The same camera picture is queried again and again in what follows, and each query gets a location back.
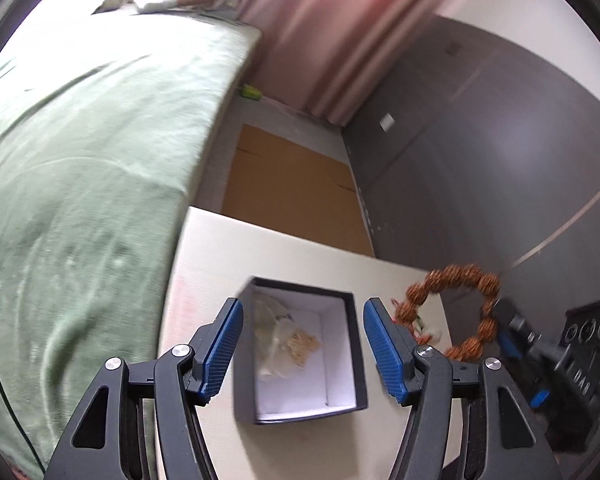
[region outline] gray wall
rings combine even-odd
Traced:
[[[384,132],[379,120],[396,123]],[[569,308],[600,299],[600,102],[534,54],[438,18],[344,130],[376,256],[439,269],[477,262],[559,339]],[[479,295],[443,293],[454,343]],[[600,432],[593,446],[600,442]],[[565,478],[586,456],[566,456]]]

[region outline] white light switch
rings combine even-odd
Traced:
[[[382,119],[380,119],[380,127],[384,130],[387,131],[389,128],[391,128],[393,125],[395,124],[395,120],[393,117],[391,117],[390,114],[385,115]]]

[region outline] green blanket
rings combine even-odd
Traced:
[[[258,37],[120,10],[0,55],[0,377],[45,463],[108,357],[155,358],[201,160]],[[1,400],[0,450],[42,476]]]

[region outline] table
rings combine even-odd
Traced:
[[[220,393],[198,410],[218,478],[232,480],[382,480],[388,478],[410,409],[382,386],[363,332],[362,307],[377,296],[390,308],[425,271],[348,253],[232,218],[190,208],[180,235],[167,294],[159,354],[187,343],[214,320],[224,300],[251,276],[351,291],[365,361],[368,408],[319,420],[256,426],[234,419],[231,367]],[[420,309],[442,330],[436,347],[450,346],[442,302],[430,295]],[[459,454],[462,413],[454,401],[445,464]]]

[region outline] pink curtain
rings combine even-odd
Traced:
[[[344,125],[442,0],[244,0],[263,32],[247,80],[264,95]]]

